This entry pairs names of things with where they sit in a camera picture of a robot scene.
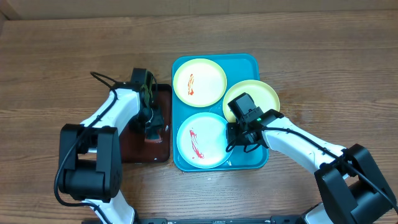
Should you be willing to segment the green and red sponge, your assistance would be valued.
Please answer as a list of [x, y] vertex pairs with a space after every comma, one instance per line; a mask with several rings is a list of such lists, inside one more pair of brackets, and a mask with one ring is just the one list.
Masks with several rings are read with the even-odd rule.
[[146, 138], [145, 138], [145, 142], [148, 143], [160, 143], [162, 142], [162, 137], [158, 132], [154, 132], [154, 133], [147, 133], [146, 134]]

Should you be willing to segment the light blue plate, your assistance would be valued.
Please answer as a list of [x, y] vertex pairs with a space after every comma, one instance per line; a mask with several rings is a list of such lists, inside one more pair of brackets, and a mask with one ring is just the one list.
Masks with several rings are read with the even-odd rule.
[[230, 157], [226, 152], [227, 120], [202, 112], [191, 115], [179, 127], [177, 149], [182, 159], [199, 169], [212, 169], [224, 164]]

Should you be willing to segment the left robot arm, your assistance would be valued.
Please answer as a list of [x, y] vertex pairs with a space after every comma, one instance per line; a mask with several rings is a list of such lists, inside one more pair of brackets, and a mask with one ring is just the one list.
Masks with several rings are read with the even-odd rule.
[[122, 162], [161, 150], [165, 124], [157, 94], [152, 82], [116, 82], [93, 115], [62, 128], [53, 184], [59, 203], [90, 207], [102, 223], [138, 223], [121, 192]]

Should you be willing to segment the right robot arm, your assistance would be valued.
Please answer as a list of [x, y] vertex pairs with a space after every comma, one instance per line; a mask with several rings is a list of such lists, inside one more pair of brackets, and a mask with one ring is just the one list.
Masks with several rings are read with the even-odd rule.
[[234, 109], [227, 125], [227, 151], [264, 146], [280, 152], [313, 174], [321, 202], [294, 218], [295, 223], [374, 223], [397, 200], [370, 152], [326, 142], [294, 125], [276, 110]]

